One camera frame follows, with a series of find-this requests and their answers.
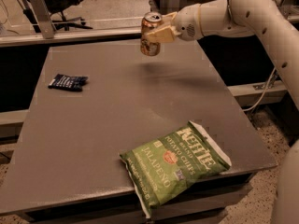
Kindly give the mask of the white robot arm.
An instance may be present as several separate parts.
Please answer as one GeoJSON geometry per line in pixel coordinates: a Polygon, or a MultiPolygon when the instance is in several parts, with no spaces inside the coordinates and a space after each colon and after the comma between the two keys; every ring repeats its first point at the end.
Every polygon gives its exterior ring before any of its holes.
{"type": "MultiPolygon", "coordinates": [[[[289,95],[299,108],[299,33],[280,13],[275,0],[215,0],[162,16],[144,33],[150,43],[189,41],[209,35],[256,35],[289,95]]],[[[299,224],[299,142],[285,154],[268,224],[299,224]]]]}

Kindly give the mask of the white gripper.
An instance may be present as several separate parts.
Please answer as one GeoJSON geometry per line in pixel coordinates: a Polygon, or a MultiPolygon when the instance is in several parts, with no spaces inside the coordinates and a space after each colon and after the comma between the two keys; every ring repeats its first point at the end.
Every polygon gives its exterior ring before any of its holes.
{"type": "Polygon", "coordinates": [[[200,24],[200,4],[184,7],[179,12],[163,15],[163,25],[145,33],[151,43],[171,43],[178,36],[185,41],[203,37],[200,24]]]}

